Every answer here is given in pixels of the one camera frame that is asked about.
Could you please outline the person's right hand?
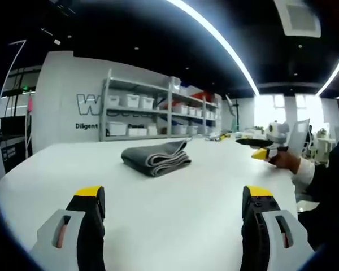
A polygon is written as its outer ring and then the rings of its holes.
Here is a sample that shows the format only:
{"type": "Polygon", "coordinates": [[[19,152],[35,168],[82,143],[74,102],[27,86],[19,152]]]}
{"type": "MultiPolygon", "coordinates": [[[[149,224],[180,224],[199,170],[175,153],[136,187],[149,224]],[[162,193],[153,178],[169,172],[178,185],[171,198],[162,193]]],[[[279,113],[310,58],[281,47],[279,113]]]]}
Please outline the person's right hand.
{"type": "Polygon", "coordinates": [[[293,174],[297,174],[301,159],[287,151],[278,151],[277,155],[271,160],[272,164],[278,168],[287,169],[293,174]]]}

